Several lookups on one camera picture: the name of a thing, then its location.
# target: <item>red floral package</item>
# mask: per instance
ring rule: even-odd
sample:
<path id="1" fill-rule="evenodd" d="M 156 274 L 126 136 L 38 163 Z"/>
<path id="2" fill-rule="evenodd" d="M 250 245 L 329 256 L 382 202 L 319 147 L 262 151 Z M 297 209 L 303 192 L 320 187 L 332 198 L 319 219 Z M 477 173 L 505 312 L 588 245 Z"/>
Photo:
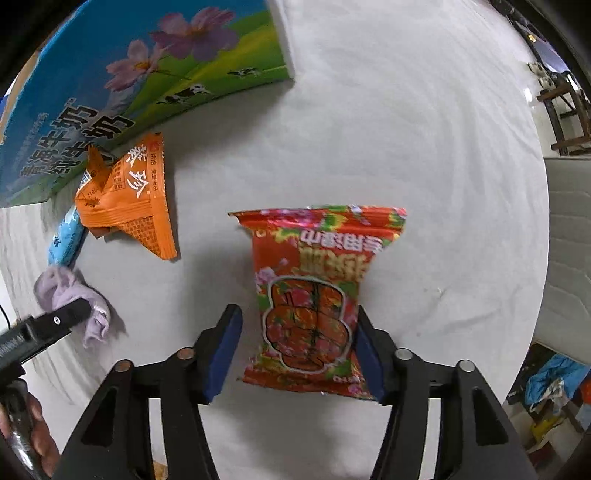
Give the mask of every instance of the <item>red floral package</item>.
<path id="1" fill-rule="evenodd" d="M 404 228 L 404 209 L 325 206 L 231 213 L 252 232 L 264 343 L 243 380 L 372 398 L 352 350 L 359 285 Z"/>

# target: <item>white fabric surface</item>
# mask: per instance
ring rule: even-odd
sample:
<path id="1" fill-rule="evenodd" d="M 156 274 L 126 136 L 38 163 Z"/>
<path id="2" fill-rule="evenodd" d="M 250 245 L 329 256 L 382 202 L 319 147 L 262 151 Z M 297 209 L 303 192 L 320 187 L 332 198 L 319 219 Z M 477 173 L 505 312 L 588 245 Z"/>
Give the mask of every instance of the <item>white fabric surface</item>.
<path id="1" fill-rule="evenodd" d="M 425 360 L 475 361 L 502 398 L 527 352 L 544 287 L 544 162 L 520 88 L 524 65 L 497 36 L 499 28 L 514 33 L 489 5 L 285 3 L 295 84 L 232 95 L 160 128 L 181 258 L 164 262 L 117 233 L 88 236 L 76 268 L 110 301 L 117 331 L 83 352 L 94 363 L 78 361 L 75 337 L 37 363 L 79 403 L 116 360 L 160 361 L 212 326 L 226 303 L 238 303 L 245 326 L 229 378 L 201 409 L 220 477 L 368 478 L 389 409 L 233 380 L 260 327 L 250 240 L 226 212 L 406 207 L 407 230 L 372 264 L 361 303 L 377 327 Z M 0 211 L 2 232 L 11 233 L 0 239 L 0 265 L 19 314 L 34 311 L 31 288 L 69 207 L 64 198 Z M 433 474 L 434 413 L 422 478 Z"/>
<path id="2" fill-rule="evenodd" d="M 591 160 L 548 158 L 550 251 L 534 337 L 591 364 Z"/>

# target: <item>finger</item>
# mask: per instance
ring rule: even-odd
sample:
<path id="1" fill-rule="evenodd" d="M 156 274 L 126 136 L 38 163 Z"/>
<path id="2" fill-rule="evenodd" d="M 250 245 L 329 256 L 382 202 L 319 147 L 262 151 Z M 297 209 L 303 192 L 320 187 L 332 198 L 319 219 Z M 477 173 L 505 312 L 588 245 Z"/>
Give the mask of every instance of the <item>finger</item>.
<path id="1" fill-rule="evenodd" d="M 10 437 L 10 420 L 8 418 L 8 414 L 4 409 L 4 405 L 0 403 L 0 432 L 4 436 L 4 438 Z"/>
<path id="2" fill-rule="evenodd" d="M 42 457 L 50 453 L 53 440 L 49 433 L 49 427 L 44 421 L 35 422 L 31 432 L 31 443 L 35 451 Z"/>
<path id="3" fill-rule="evenodd" d="M 33 418 L 37 421 L 43 421 L 43 407 L 39 400 L 29 393 L 27 398 L 27 408 L 33 415 Z"/>
<path id="4" fill-rule="evenodd" d="M 41 466 L 47 475 L 53 476 L 56 471 L 57 464 L 60 461 L 60 451 L 57 449 L 57 445 L 54 440 L 51 437 L 50 439 L 51 446 L 47 452 L 47 455 L 41 457 Z"/>

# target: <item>orange snack package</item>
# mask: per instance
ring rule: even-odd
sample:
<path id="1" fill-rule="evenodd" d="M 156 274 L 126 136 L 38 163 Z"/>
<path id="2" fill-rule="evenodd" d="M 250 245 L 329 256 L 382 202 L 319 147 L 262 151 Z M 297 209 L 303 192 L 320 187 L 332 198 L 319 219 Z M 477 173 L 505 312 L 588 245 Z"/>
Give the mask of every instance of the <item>orange snack package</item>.
<path id="1" fill-rule="evenodd" d="M 359 285 L 404 228 L 404 209 L 324 206 L 231 213 L 252 232 L 262 344 L 242 380 L 372 399 L 352 349 Z"/>
<path id="2" fill-rule="evenodd" d="M 74 199 L 82 225 L 123 230 L 164 260 L 177 256 L 164 188 L 162 135 L 148 134 L 112 168 L 94 146 Z"/>

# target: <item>metal screw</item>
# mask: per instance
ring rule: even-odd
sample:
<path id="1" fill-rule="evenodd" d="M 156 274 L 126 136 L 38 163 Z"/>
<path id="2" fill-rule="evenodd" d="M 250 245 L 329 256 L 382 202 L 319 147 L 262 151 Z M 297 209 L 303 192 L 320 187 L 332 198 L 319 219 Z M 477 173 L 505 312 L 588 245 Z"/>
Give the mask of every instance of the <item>metal screw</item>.
<path id="1" fill-rule="evenodd" d="M 474 365 L 474 363 L 470 362 L 469 360 L 461 360 L 459 365 L 460 369 L 464 370 L 466 373 L 471 373 L 476 370 L 476 365 Z"/>
<path id="2" fill-rule="evenodd" d="M 410 360 L 413 357 L 413 353 L 408 348 L 399 348 L 394 355 L 399 360 Z"/>
<path id="3" fill-rule="evenodd" d="M 129 360 L 119 360 L 115 364 L 115 371 L 119 372 L 120 374 L 123 372 L 127 372 L 131 368 L 131 362 Z"/>
<path id="4" fill-rule="evenodd" d="M 189 360 L 190 358 L 193 358 L 195 356 L 195 350 L 193 350 L 192 348 L 181 348 L 178 352 L 177 352 L 177 357 L 180 360 Z"/>

